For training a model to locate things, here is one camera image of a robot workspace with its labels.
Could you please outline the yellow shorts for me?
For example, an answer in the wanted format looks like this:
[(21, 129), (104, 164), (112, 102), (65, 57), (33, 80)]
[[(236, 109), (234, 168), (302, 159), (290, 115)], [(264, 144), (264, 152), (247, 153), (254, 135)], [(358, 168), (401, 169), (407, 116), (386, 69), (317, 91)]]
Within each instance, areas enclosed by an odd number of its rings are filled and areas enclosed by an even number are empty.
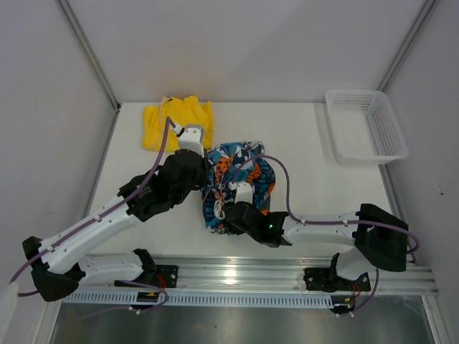
[(213, 146), (214, 116), (211, 102), (201, 103), (196, 96), (188, 96), (183, 100), (163, 97), (159, 105), (144, 108), (142, 140), (144, 149), (159, 151), (167, 117), (183, 128), (186, 125), (202, 126), (204, 148), (210, 149)]

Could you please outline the patterned blue orange shorts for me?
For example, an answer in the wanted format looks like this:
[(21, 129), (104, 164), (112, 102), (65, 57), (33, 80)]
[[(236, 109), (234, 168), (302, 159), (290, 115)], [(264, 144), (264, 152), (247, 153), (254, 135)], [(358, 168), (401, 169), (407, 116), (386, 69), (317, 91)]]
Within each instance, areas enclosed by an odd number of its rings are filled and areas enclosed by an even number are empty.
[(209, 183), (201, 188), (202, 213), (205, 227), (216, 234), (239, 234), (226, 220), (226, 210), (235, 203), (230, 184), (244, 181), (253, 190), (252, 204), (266, 215), (270, 211), (270, 196), (275, 187), (275, 172), (260, 156), (265, 146), (260, 141), (222, 143), (210, 150)]

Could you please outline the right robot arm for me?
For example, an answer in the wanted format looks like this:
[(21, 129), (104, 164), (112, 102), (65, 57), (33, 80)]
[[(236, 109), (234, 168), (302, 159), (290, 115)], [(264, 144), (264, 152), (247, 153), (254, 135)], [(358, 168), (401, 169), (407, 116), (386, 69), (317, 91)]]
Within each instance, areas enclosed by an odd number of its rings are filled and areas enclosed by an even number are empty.
[(374, 204), (332, 219), (294, 219), (286, 211), (267, 214), (247, 202), (227, 210), (229, 227), (267, 247), (299, 244), (337, 244), (349, 249), (333, 255), (328, 283), (343, 289), (372, 269), (404, 272), (409, 227)]

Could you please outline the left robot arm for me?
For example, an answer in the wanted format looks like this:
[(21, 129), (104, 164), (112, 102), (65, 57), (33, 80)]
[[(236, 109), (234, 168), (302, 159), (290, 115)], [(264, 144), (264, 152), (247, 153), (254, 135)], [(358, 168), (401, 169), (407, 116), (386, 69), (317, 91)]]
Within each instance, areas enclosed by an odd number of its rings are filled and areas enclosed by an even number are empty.
[(34, 286), (46, 302), (61, 300), (84, 285), (149, 286), (157, 267), (146, 249), (96, 257), (91, 251), (127, 229), (181, 204), (209, 182), (207, 153), (179, 149), (133, 177), (101, 209), (48, 239), (22, 243)]

